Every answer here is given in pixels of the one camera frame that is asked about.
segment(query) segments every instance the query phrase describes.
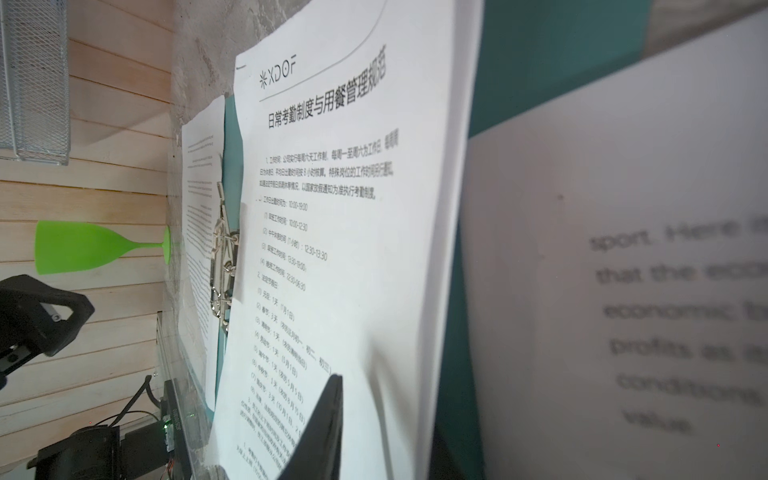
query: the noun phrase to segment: black cable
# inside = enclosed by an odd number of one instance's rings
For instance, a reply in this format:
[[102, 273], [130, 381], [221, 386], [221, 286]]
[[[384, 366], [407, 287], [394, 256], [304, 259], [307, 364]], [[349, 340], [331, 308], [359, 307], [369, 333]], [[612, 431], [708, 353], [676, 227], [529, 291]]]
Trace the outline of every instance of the black cable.
[[120, 422], [123, 419], [123, 416], [125, 416], [125, 413], [131, 409], [132, 406], [136, 403], [136, 400], [139, 400], [139, 397], [142, 393], [144, 393], [144, 390], [149, 390], [149, 382], [152, 380], [152, 375], [147, 375], [144, 377], [144, 383], [141, 384], [141, 387], [139, 387], [139, 390], [136, 391], [133, 398], [128, 401], [127, 404], [125, 404], [125, 407], [123, 407], [123, 411], [118, 413], [116, 416], [117, 418], [112, 421], [112, 423], [109, 424], [110, 427], [114, 427], [117, 425], [118, 422]]
[[[160, 419], [157, 417], [157, 415], [155, 415], [155, 414], [154, 414], [154, 413], [152, 413], [152, 412], [148, 412], [147, 410], [128, 410], [128, 411], [125, 413], [125, 415], [127, 415], [128, 413], [146, 413], [147, 415], [152, 415], [152, 416], [154, 417], [154, 419], [155, 419], [155, 420], [157, 420], [158, 422], [160, 421]], [[101, 425], [102, 423], [106, 422], [107, 420], [109, 420], [109, 419], [113, 419], [114, 417], [116, 417], [116, 416], [118, 416], [118, 415], [120, 415], [120, 414], [118, 413], [117, 415], [113, 415], [113, 416], [107, 417], [106, 419], [104, 419], [104, 420], [101, 420], [99, 423], [97, 423], [97, 424], [95, 424], [95, 425], [93, 425], [93, 426], [94, 426], [94, 427], [96, 427], [96, 426], [99, 426], [99, 425]]]
[[154, 406], [158, 407], [159, 409], [162, 409], [163, 407], [160, 406], [160, 402], [157, 401], [157, 398], [155, 398], [154, 394], [152, 393], [152, 389], [147, 386], [147, 396], [149, 397], [149, 400], [154, 404]]

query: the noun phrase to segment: white paper sheet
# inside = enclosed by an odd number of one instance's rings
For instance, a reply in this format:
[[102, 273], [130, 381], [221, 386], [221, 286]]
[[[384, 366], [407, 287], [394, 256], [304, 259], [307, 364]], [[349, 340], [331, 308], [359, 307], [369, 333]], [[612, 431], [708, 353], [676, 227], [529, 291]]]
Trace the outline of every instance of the white paper sheet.
[[186, 253], [181, 272], [179, 337], [209, 409], [216, 405], [219, 320], [210, 309], [210, 252], [219, 218], [224, 97], [181, 127], [181, 232]]
[[763, 12], [470, 140], [489, 480], [768, 478], [767, 58]]
[[341, 478], [425, 477], [481, 12], [313, 0], [237, 57], [242, 237], [211, 454], [230, 478], [278, 476], [332, 372]]

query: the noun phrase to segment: teal clipboard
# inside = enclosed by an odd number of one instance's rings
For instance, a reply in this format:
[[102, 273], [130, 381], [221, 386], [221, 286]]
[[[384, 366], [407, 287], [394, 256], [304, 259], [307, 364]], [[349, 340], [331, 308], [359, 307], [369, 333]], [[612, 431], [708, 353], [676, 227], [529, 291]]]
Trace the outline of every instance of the teal clipboard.
[[[650, 0], [486, 0], [469, 136], [640, 60]], [[224, 109], [222, 184], [240, 225], [243, 138], [235, 98]], [[219, 333], [217, 391], [227, 335]], [[435, 427], [466, 480], [485, 478], [457, 232]]]

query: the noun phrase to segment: wooden plank wall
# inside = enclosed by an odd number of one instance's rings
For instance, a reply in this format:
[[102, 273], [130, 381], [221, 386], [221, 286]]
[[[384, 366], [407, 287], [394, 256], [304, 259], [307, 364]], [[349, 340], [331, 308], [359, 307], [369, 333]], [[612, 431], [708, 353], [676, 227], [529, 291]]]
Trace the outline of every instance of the wooden plank wall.
[[[20, 368], [0, 391], [0, 472], [120, 412], [157, 366], [160, 249], [39, 276], [34, 243], [37, 220], [87, 221], [132, 240], [162, 240], [173, 7], [173, 0], [69, 0], [70, 164], [0, 161], [0, 279], [27, 273], [77, 290], [96, 307], [72, 344]], [[157, 410], [146, 396], [134, 408]]]

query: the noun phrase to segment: black object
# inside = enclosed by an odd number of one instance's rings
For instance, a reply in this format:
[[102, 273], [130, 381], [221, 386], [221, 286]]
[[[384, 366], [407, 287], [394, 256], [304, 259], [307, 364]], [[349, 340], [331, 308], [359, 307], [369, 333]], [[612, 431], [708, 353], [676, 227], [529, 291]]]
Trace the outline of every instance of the black object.
[[466, 480], [437, 426], [432, 433], [432, 454], [429, 457], [427, 480]]
[[176, 399], [174, 381], [165, 381], [165, 401], [161, 409], [161, 417], [170, 416], [169, 431], [166, 432], [166, 444], [174, 451], [174, 479], [190, 480], [192, 478], [192, 462], [187, 450], [187, 440], [184, 438], [184, 426], [181, 424], [181, 411]]
[[[62, 319], [54, 305], [72, 314]], [[85, 295], [52, 288], [29, 275], [0, 281], [0, 389], [18, 367], [69, 345], [93, 312]]]
[[139, 478], [168, 463], [165, 429], [161, 422], [152, 422], [125, 434], [120, 445], [123, 477]]
[[27, 464], [35, 480], [117, 480], [120, 427], [87, 427], [47, 446]]
[[342, 378], [331, 375], [279, 480], [338, 480], [343, 400]]

